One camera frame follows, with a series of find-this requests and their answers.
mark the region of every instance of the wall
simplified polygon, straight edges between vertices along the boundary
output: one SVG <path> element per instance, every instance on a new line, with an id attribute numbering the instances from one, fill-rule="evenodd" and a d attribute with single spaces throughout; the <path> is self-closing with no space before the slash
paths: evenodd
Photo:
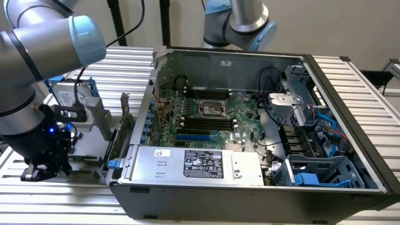
<path id="1" fill-rule="evenodd" d="M 346 55 L 358 68 L 381 69 L 400 57 L 398 0 L 262 0 L 278 32 L 266 51 Z M 161 45 L 158 0 L 145 0 L 142 26 L 128 36 L 134 46 Z M 140 0 L 120 0 L 125 30 L 140 19 Z M 85 0 L 77 10 L 89 15 L 106 41 L 116 35 L 105 0 Z M 172 45 L 200 45 L 204 12 L 200 0 L 170 0 Z M 8 29 L 0 9 L 0 30 Z"/>

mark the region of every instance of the black pole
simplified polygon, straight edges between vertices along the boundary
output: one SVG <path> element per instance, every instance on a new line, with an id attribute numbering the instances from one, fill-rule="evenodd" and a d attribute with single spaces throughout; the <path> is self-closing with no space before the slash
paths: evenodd
<path id="1" fill-rule="evenodd" d="M 169 0 L 160 0 L 162 45 L 170 46 Z"/>
<path id="2" fill-rule="evenodd" d="M 106 3 L 108 3 L 109 10 L 110 10 L 114 32 L 118 37 L 125 33 L 122 18 L 120 16 L 120 3 L 118 3 L 118 0 L 106 0 Z M 118 39 L 118 44 L 120 44 L 120 46 L 128 46 L 125 37 Z"/>

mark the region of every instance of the metal workbench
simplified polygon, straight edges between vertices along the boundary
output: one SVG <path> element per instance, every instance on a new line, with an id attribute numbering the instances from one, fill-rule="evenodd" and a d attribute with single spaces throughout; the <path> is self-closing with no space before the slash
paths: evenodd
<path id="1" fill-rule="evenodd" d="M 398 114 L 350 62 L 338 57 L 316 56 L 332 85 L 376 145 L 397 178 L 400 178 Z M 120 115 L 120 93 L 130 93 L 133 114 L 138 111 L 146 78 L 150 74 L 152 49 L 112 47 L 105 60 L 86 69 L 106 109 Z M 21 182 L 26 165 L 10 148 L 0 157 L 0 224 L 176 224 L 173 221 L 132 220 L 124 213 L 106 186 L 89 180 L 65 180 L 62 183 Z M 181 224 L 216 224 L 181 222 Z M 362 211 L 340 225 L 398 225 L 400 203 L 382 211 Z"/>

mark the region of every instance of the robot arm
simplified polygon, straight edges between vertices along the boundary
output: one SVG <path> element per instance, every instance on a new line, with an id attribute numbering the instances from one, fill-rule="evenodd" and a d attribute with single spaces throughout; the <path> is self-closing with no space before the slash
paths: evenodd
<path id="1" fill-rule="evenodd" d="M 72 17 L 81 0 L 5 0 L 14 28 L 0 32 L 0 138 L 24 156 L 21 180 L 69 173 L 70 134 L 56 124 L 32 84 L 105 57 L 104 38 L 86 16 Z"/>
<path id="2" fill-rule="evenodd" d="M 249 51 L 264 50 L 277 25 L 269 20 L 260 0 L 209 0 L 205 5 L 205 48 L 226 48 L 230 44 Z"/>

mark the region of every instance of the warning label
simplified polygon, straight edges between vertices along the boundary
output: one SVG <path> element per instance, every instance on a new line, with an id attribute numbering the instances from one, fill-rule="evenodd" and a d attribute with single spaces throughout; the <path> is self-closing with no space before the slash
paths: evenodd
<path id="1" fill-rule="evenodd" d="M 197 178 L 224 178 L 221 151 L 185 150 L 182 175 Z"/>

